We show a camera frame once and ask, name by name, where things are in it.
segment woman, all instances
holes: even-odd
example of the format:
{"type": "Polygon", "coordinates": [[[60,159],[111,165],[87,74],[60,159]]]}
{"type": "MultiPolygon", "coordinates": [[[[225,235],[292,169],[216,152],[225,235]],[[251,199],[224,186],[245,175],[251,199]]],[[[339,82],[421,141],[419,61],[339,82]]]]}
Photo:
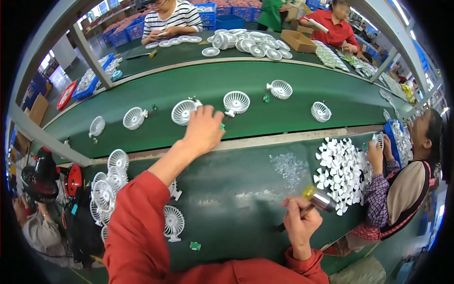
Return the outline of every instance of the woman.
{"type": "Polygon", "coordinates": [[[368,204],[367,220],[323,251],[327,255],[347,256],[352,250],[385,240],[403,229],[424,203],[427,192],[436,188],[434,170],[440,156],[442,118],[429,109],[411,127],[413,161],[403,169],[391,153],[388,136],[384,135],[384,150],[369,142],[367,156],[373,168],[370,186],[363,192],[368,204]],[[383,175],[383,156],[388,176],[383,175]]]}
{"type": "Polygon", "coordinates": [[[332,45],[336,48],[343,48],[345,51],[357,54],[360,46],[356,41],[353,29],[344,19],[350,14],[350,6],[341,0],[333,0],[330,10],[317,10],[306,16],[308,19],[313,19],[317,23],[326,27],[329,32],[325,34],[320,31],[315,25],[310,23],[304,17],[300,18],[300,25],[311,28],[314,32],[311,39],[319,40],[326,45],[332,45]]]}
{"type": "Polygon", "coordinates": [[[282,24],[291,7],[293,6],[286,4],[286,0],[263,0],[257,30],[271,28],[275,32],[281,32],[282,24]]]}
{"type": "Polygon", "coordinates": [[[152,9],[145,17],[142,44],[146,45],[164,37],[185,35],[203,31],[202,20],[196,7],[184,0],[147,0],[152,9]]]}

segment striped shirt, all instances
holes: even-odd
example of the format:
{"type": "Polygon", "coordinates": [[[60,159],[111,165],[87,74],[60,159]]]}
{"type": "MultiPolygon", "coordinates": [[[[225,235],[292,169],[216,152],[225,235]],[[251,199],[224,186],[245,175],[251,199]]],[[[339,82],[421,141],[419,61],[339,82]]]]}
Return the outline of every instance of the striped shirt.
{"type": "Polygon", "coordinates": [[[146,38],[152,30],[165,30],[168,27],[193,27],[195,32],[203,31],[202,20],[196,7],[184,0],[177,0],[175,11],[167,20],[162,20],[159,14],[151,11],[145,17],[142,39],[146,38]]]}

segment screwdriver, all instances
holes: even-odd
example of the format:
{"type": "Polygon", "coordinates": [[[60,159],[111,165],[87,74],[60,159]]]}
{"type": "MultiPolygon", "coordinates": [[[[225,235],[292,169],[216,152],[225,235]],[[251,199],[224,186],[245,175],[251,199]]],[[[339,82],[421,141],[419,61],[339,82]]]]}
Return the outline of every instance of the screwdriver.
{"type": "MultiPolygon", "coordinates": [[[[301,209],[301,218],[304,218],[304,216],[315,207],[328,213],[333,212],[333,210],[336,208],[337,203],[334,201],[334,199],[327,195],[325,191],[319,190],[311,184],[308,185],[303,191],[303,197],[306,198],[311,204],[306,208],[301,209]]],[[[276,230],[279,233],[285,231],[286,228],[284,223],[277,226],[276,230]]]]}

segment green conveyor belt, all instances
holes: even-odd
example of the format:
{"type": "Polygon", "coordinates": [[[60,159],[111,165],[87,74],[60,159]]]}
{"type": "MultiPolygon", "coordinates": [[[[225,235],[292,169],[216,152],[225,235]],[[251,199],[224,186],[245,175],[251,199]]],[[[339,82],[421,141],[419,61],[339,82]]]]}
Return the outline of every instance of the green conveyor belt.
{"type": "MultiPolygon", "coordinates": [[[[103,92],[69,110],[45,131],[60,141],[70,136],[74,150],[90,158],[108,156],[114,149],[135,152],[171,146],[184,135],[185,127],[172,122],[172,108],[187,97],[196,97],[205,105],[225,111],[224,95],[230,91],[245,92],[251,99],[248,111],[229,118],[224,139],[305,131],[345,126],[385,123],[383,109],[393,110],[380,97],[379,87],[363,80],[330,70],[282,62],[232,62],[189,66],[142,77],[103,92]],[[266,84],[282,79],[293,87],[287,100],[271,96],[262,98],[266,84]],[[333,115],[326,123],[311,116],[315,101],[326,101],[333,115]],[[131,131],[123,126],[124,114],[133,107],[159,109],[131,131]],[[88,132],[96,116],[106,121],[104,131],[93,143],[88,132]]],[[[394,99],[397,109],[411,106],[394,99]]],[[[37,150],[32,144],[32,153],[37,150]]]]}
{"type": "MultiPolygon", "coordinates": [[[[372,133],[351,136],[361,148],[372,133]]],[[[177,188],[183,191],[178,201],[169,204],[184,215],[185,228],[181,242],[168,243],[171,270],[186,270],[197,264],[262,257],[284,265],[284,252],[290,246],[287,232],[277,233],[286,213],[280,203],[290,195],[300,195],[319,168],[315,152],[323,139],[287,144],[251,147],[211,152],[190,164],[177,178],[177,188]],[[282,175],[270,162],[270,155],[293,153],[307,161],[309,171],[299,186],[287,188],[282,175]],[[202,244],[193,251],[189,243],[202,244]]],[[[132,161],[130,179],[148,169],[156,159],[132,161]]],[[[92,180],[107,166],[95,165],[84,169],[84,179],[92,180]]],[[[343,216],[321,212],[323,223],[311,238],[311,247],[320,249],[355,228],[365,218],[364,208],[355,204],[343,216]]]]}

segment woman in striped shirt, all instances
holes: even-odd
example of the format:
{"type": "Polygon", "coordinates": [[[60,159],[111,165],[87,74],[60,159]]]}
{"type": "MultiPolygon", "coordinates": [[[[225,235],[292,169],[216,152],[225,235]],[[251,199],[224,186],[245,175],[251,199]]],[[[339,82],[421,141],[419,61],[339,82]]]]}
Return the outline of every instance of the woman in striped shirt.
{"type": "Polygon", "coordinates": [[[194,5],[184,0],[147,0],[152,9],[146,17],[143,28],[142,44],[158,40],[158,35],[172,37],[200,32],[202,20],[194,5]]]}

